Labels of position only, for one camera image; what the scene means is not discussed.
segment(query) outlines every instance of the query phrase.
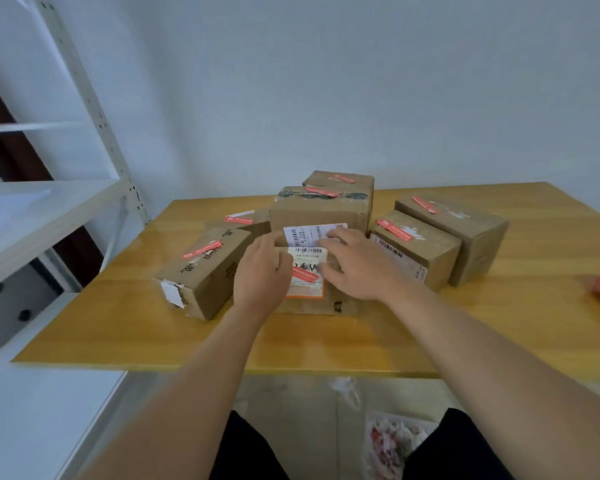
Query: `left hand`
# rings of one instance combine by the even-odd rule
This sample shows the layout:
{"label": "left hand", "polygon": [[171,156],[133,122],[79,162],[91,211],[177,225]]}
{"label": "left hand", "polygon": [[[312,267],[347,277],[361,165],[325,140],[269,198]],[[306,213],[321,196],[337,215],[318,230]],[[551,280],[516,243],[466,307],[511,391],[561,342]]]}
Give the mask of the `left hand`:
{"label": "left hand", "polygon": [[233,306],[249,314],[268,318],[287,295],[294,263],[289,253],[280,253],[276,269],[274,242],[281,232],[261,235],[247,248],[235,272]]}

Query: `forearm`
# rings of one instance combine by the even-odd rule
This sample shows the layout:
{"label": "forearm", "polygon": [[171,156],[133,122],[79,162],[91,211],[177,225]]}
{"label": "forearm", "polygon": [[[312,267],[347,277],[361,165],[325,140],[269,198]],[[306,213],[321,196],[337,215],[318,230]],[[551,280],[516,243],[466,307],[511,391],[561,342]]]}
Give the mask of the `forearm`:
{"label": "forearm", "polygon": [[600,478],[600,397],[424,287],[387,304],[516,478]]}
{"label": "forearm", "polygon": [[81,476],[206,479],[265,317],[229,310],[171,384]]}

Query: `hand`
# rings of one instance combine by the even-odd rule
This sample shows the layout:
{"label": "hand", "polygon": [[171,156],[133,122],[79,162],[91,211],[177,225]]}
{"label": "hand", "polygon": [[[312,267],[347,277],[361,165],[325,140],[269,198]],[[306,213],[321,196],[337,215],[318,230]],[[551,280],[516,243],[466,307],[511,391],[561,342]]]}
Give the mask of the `hand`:
{"label": "hand", "polygon": [[233,304],[247,313],[268,318],[287,295],[294,263],[289,253],[280,253],[276,269],[274,241],[282,232],[261,235],[247,248],[233,281]]}
{"label": "hand", "polygon": [[321,239],[317,244],[332,252],[342,272],[321,263],[319,270],[328,282],[344,293],[359,299],[376,299],[385,303],[404,288],[406,278],[375,242],[357,229],[338,227],[327,233],[340,242]]}

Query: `red sticker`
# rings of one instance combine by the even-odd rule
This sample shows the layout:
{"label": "red sticker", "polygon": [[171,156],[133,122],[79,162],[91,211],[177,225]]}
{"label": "red sticker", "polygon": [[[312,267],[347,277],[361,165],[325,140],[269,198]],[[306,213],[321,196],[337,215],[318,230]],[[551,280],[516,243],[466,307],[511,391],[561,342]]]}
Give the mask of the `red sticker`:
{"label": "red sticker", "polygon": [[307,187],[307,192],[313,192],[316,194],[328,195],[329,197],[337,197],[340,192],[333,192],[331,190],[319,189],[318,187]]}
{"label": "red sticker", "polygon": [[222,242],[214,241],[214,242],[211,242],[210,244],[207,244],[204,248],[200,248],[197,251],[192,251],[190,253],[183,254],[182,258],[183,259],[191,259],[191,258],[194,258],[195,256],[199,256],[200,254],[206,253],[207,251],[210,251],[212,249],[219,248],[220,246],[222,246]]}
{"label": "red sticker", "polygon": [[314,283],[320,276],[298,266],[291,268],[291,275],[309,283]]}
{"label": "red sticker", "polygon": [[422,197],[418,197],[417,195],[414,195],[413,197],[411,197],[411,200],[414,201],[414,202],[416,202],[423,209],[427,209],[432,214],[439,214],[440,213],[440,211],[439,211],[439,209],[437,207],[435,207],[434,205],[430,204],[429,202],[427,202],[426,200],[424,200]]}
{"label": "red sticker", "polygon": [[253,224],[253,219],[246,219],[245,217],[227,216],[224,218],[224,222],[235,222],[238,224]]}
{"label": "red sticker", "polygon": [[334,180],[339,180],[341,182],[346,182],[348,184],[355,183],[355,180],[353,180],[352,178],[343,177],[342,175],[338,175],[337,173],[335,175],[332,175],[331,178],[333,178]]}
{"label": "red sticker", "polygon": [[398,236],[403,241],[410,241],[410,240],[413,239],[413,236],[411,234],[409,234],[408,232],[403,231],[402,229],[400,229],[400,227],[398,227],[397,225],[395,225],[391,221],[388,221],[387,219],[380,219],[378,221],[378,224],[380,224],[382,227],[384,227],[385,229],[387,229],[387,231],[389,231],[392,234]]}

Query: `wooden table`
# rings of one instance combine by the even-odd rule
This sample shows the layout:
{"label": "wooden table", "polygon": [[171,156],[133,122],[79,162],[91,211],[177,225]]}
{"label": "wooden table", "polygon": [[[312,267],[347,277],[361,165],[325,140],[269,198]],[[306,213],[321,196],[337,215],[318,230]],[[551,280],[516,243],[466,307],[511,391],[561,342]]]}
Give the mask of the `wooden table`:
{"label": "wooden table", "polygon": [[[436,191],[511,220],[491,272],[442,297],[561,371],[600,379],[600,214],[547,183]],[[376,191],[374,216],[404,190]],[[270,196],[172,202],[15,361],[98,369],[176,369],[218,323],[168,305],[152,275],[203,231],[206,219],[257,207]],[[364,318],[273,315],[247,363],[256,374],[437,377],[384,306]]]}

